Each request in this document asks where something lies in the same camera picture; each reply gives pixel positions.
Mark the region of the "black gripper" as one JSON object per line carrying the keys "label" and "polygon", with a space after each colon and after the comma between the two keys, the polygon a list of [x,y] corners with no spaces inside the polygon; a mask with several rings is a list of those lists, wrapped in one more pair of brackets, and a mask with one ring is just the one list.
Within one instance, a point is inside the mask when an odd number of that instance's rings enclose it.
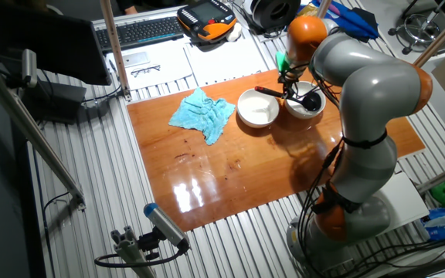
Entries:
{"label": "black gripper", "polygon": [[293,91],[293,95],[297,96],[297,89],[294,83],[299,81],[299,71],[296,69],[287,69],[280,71],[280,83],[283,84],[283,93],[285,97],[288,97],[290,89]]}

